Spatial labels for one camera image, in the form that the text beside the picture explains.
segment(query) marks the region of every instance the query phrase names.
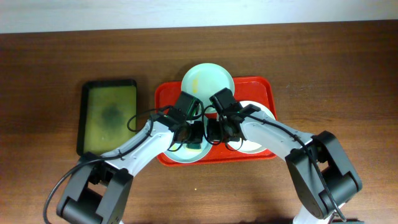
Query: black cable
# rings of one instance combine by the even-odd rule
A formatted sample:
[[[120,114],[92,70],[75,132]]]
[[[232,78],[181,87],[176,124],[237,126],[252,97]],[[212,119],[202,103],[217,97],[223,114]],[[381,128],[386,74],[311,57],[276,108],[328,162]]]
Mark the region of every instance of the black cable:
[[[198,114],[198,115],[196,115],[196,116],[194,116],[194,117],[192,118],[192,120],[196,120],[196,119],[200,118],[202,114],[205,114],[205,112],[204,112],[204,107],[203,107],[203,102],[202,102],[202,101],[200,102],[200,109],[201,109],[201,113]]]
[[[319,169],[319,167],[318,167],[318,165],[317,165],[317,162],[316,162],[315,159],[312,157],[310,151],[308,150],[308,147],[304,144],[304,142],[301,141],[301,139],[300,139],[296,134],[291,133],[288,129],[286,129],[286,128],[284,128],[284,127],[278,125],[278,124],[269,122],[269,121],[267,121],[267,120],[265,120],[265,119],[259,119],[259,118],[255,117],[255,116],[250,115],[250,114],[242,114],[242,113],[237,113],[237,112],[230,112],[230,113],[227,113],[227,114],[230,114],[230,115],[237,115],[237,116],[244,116],[244,117],[248,117],[248,118],[254,119],[254,120],[256,120],[256,121],[262,122],[263,124],[271,125],[271,126],[273,126],[273,127],[276,127],[276,128],[281,129],[282,131],[284,131],[285,133],[287,133],[290,137],[294,138],[294,140],[296,140],[296,141],[303,147],[305,153],[307,153],[307,156],[308,156],[308,158],[310,159],[312,165],[314,166],[314,168],[315,168],[315,170],[316,170],[316,172],[317,172],[317,174],[318,174],[318,176],[319,176],[319,179],[321,180],[321,183],[322,183],[322,185],[323,185],[323,188],[325,189],[325,192],[326,192],[326,194],[328,195],[329,200],[330,200],[331,203],[333,204],[333,208],[336,210],[338,216],[342,219],[343,222],[346,222],[346,221],[347,221],[346,217],[343,215],[343,213],[341,212],[340,208],[337,206],[336,201],[335,201],[335,199],[333,198],[333,196],[332,196],[332,194],[331,194],[331,192],[330,192],[330,190],[329,190],[329,188],[328,188],[328,186],[327,186],[327,184],[326,184],[326,181],[325,181],[325,179],[324,179],[323,176],[322,176],[321,170]]]
[[[136,115],[132,116],[132,117],[127,121],[127,129],[128,129],[129,131],[131,131],[131,132],[138,132],[138,131],[141,131],[141,129],[138,130],[138,129],[131,129],[131,128],[130,128],[130,122],[131,122],[134,118],[139,117],[139,116],[141,116],[141,115],[144,115],[144,114],[146,114],[146,113],[149,113],[149,112],[151,112],[151,111],[155,111],[155,110],[159,110],[159,111],[163,112],[163,111],[165,111],[165,110],[167,110],[167,109],[170,109],[170,108],[172,108],[172,107],[173,107],[173,106],[171,106],[171,105],[167,105],[167,106],[164,106],[164,107],[162,107],[162,108],[154,108],[154,109],[146,110],[146,111],[144,111],[144,112],[142,112],[142,113],[136,114]]]
[[[170,148],[174,145],[174,143],[167,149],[169,152],[177,152],[178,150],[181,149],[182,145],[184,144],[184,142],[181,142],[181,144],[179,145],[179,147],[175,150],[170,150]]]
[[[208,108],[211,108],[211,107],[214,108],[213,105],[208,105],[207,107],[205,107],[205,109],[204,109],[203,112],[202,112],[201,121],[202,121],[203,125],[205,125],[205,113],[206,113],[206,110],[207,110]],[[223,128],[221,127],[221,123],[220,123],[220,129],[221,129],[221,136],[224,136]],[[218,146],[219,144],[222,143],[222,140],[218,141],[217,143],[211,142],[211,141],[208,139],[208,136],[206,135],[206,127],[205,127],[205,131],[203,132],[203,136],[205,137],[206,141],[207,141],[209,144],[211,144],[212,146]]]
[[[84,166],[90,165],[90,164],[94,164],[97,162],[103,162],[103,161],[110,161],[110,160],[114,160],[114,159],[120,159],[123,156],[129,154],[130,152],[132,152],[133,150],[135,150],[138,146],[140,146],[149,136],[150,133],[152,132],[152,129],[154,127],[154,119],[152,117],[152,115],[149,116],[150,119],[150,128],[147,132],[147,134],[145,135],[144,138],[142,138],[135,146],[133,146],[131,149],[127,150],[124,153],[121,153],[117,156],[111,156],[111,157],[100,157],[98,159],[94,159],[91,161],[87,161],[87,162],[82,162],[81,164],[76,165],[75,167],[73,167],[72,169],[70,169],[65,175],[63,175],[63,177],[57,182],[57,184],[55,184],[54,188],[51,190],[49,196],[47,197],[45,203],[44,203],[44,208],[43,208],[43,219],[44,222],[46,224],[51,224],[49,222],[49,219],[47,217],[47,210],[49,208],[50,202],[52,197],[54,196],[55,192],[57,191],[57,189],[59,188],[59,186],[72,174],[74,174],[76,171],[78,171],[79,169],[81,169]]]
[[[225,148],[227,148],[229,151],[233,151],[233,152],[239,151],[242,148],[242,146],[243,146],[243,139],[241,139],[241,146],[239,146],[238,149],[231,149],[228,146],[228,142],[225,143]]]

